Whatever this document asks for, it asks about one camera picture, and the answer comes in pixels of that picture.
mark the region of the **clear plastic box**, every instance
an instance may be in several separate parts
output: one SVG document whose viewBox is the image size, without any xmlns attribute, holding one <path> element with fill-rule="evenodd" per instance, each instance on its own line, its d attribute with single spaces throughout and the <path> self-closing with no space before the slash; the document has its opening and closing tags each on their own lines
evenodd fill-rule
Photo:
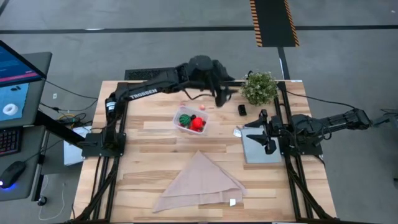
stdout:
<svg viewBox="0 0 398 224">
<path fill-rule="evenodd" d="M 183 114 L 187 114 L 189 116 L 196 115 L 197 117 L 206 121 L 206 124 L 203 127 L 203 131 L 202 132 L 192 131 L 188 128 L 181 127 L 180 126 L 180 116 Z M 173 124 L 177 129 L 182 130 L 182 131 L 186 131 L 186 132 L 189 132 L 192 134 L 204 134 L 206 131 L 206 128 L 208 126 L 208 119 L 209 119 L 209 116 L 204 111 L 195 110 L 195 109 L 187 107 L 187 106 L 181 106 L 173 118 Z"/>
</svg>

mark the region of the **potted plant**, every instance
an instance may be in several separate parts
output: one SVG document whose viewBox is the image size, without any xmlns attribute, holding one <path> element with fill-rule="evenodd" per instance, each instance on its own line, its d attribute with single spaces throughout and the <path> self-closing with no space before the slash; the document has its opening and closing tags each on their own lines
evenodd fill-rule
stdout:
<svg viewBox="0 0 398 224">
<path fill-rule="evenodd" d="M 242 96 L 249 103 L 260 106 L 270 103 L 277 95 L 277 82 L 271 77 L 271 72 L 249 72 L 245 75 L 246 83 L 243 83 Z"/>
</svg>

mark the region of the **gray floor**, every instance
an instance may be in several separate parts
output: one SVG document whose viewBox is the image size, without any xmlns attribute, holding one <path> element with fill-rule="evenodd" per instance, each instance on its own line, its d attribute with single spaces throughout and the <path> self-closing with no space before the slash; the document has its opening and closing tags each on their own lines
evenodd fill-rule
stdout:
<svg viewBox="0 0 398 224">
<path fill-rule="evenodd" d="M 296 26 L 398 24 L 394 0 L 290 0 Z M 0 29 L 86 29 L 169 26 L 251 25 L 248 1 L 241 0 L 10 0 Z M 398 30 L 298 31 L 299 48 L 285 49 L 290 76 L 303 80 L 310 96 L 342 101 L 366 110 L 398 108 Z M 20 53 L 53 53 L 49 80 L 84 95 L 98 95 L 103 80 L 122 80 L 125 69 L 169 67 L 191 56 L 220 60 L 231 76 L 248 70 L 271 71 L 282 78 L 275 48 L 258 48 L 254 32 L 174 32 L 139 34 L 12 34 L 0 39 Z M 46 85 L 42 101 L 65 109 L 84 108 L 82 99 Z M 324 117 L 349 108 L 310 101 L 312 113 Z M 54 118 L 57 113 L 44 109 Z M 86 111 L 92 118 L 94 108 Z M 326 171 L 338 216 L 343 220 L 396 223 L 398 189 L 397 130 L 341 131 L 323 143 Z M 50 202 L 38 220 L 30 200 L 0 203 L 1 223 L 56 223 L 69 219 L 79 167 L 49 176 Z"/>
</svg>

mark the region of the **wooden table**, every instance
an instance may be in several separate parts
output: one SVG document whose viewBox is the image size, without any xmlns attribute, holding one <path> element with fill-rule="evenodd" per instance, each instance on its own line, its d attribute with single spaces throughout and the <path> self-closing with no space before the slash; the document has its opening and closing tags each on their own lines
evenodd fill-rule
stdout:
<svg viewBox="0 0 398 224">
<path fill-rule="evenodd" d="M 116 89 L 116 85 L 117 81 L 102 83 L 93 124 L 96 128 L 105 125 L 104 100 Z M 286 81 L 286 85 L 291 92 L 305 94 L 301 82 Z M 196 90 L 188 92 L 191 96 L 199 94 Z M 289 94 L 289 101 L 293 114 L 310 115 L 306 98 Z M 206 106 L 206 113 L 210 115 L 206 135 L 191 135 L 174 128 L 172 118 L 181 102 L 193 108 L 201 104 Z M 240 104 L 246 105 L 247 116 L 238 114 Z M 246 164 L 241 139 L 233 135 L 236 125 L 241 126 L 257 119 L 261 108 L 267 109 L 269 116 L 275 115 L 273 104 L 251 106 L 240 94 L 233 95 L 231 101 L 222 108 L 215 107 L 212 97 L 190 101 L 183 92 L 169 95 L 159 93 L 131 101 L 126 122 L 127 145 L 120 160 L 111 222 L 294 221 L 284 162 Z M 197 150 L 237 178 L 247 188 L 248 194 L 234 207 L 221 203 L 152 213 L 158 197 Z M 302 160 L 309 191 L 326 212 L 335 216 L 323 164 L 312 156 L 302 156 Z M 90 201 L 96 163 L 96 157 L 83 163 L 74 203 L 76 214 L 80 214 Z M 105 193 L 102 200 L 100 218 L 104 217 L 107 195 Z M 305 217 L 299 190 L 298 197 L 302 216 Z"/>
</svg>

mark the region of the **beige cloth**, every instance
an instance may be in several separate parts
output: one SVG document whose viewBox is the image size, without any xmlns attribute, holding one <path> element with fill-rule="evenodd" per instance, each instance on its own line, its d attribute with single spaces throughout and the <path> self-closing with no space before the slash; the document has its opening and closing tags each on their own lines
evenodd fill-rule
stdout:
<svg viewBox="0 0 398 224">
<path fill-rule="evenodd" d="M 189 205 L 242 201 L 246 189 L 198 151 L 160 196 L 154 212 Z"/>
</svg>

